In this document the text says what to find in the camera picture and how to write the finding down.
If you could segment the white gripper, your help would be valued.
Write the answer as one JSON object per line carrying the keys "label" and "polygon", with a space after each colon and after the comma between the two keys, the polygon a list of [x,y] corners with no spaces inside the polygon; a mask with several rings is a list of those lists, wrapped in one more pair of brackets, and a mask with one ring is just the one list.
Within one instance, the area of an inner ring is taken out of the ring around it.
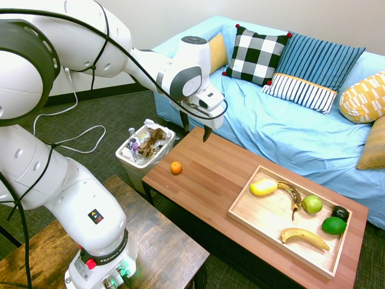
{"label": "white gripper", "polygon": [[204,124],[203,142],[206,142],[212,130],[218,129],[224,121],[225,108],[222,104],[213,110],[208,110],[202,106],[182,101],[179,109],[182,126],[186,132],[189,131],[189,116]]}

